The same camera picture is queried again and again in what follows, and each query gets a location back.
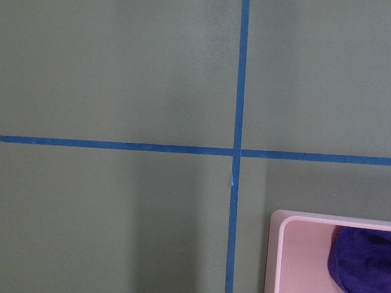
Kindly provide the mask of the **purple cloth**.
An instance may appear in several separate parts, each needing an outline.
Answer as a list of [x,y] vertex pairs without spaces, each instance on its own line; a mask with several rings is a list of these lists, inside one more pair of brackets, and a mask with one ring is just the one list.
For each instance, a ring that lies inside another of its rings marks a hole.
[[327,267],[343,292],[390,292],[390,232],[341,228]]

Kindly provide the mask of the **pink plastic bin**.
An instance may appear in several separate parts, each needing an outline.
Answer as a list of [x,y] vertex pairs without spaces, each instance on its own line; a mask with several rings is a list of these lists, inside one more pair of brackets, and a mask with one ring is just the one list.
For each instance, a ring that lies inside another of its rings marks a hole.
[[271,214],[265,292],[341,292],[327,262],[342,227],[390,231],[390,222],[276,210]]

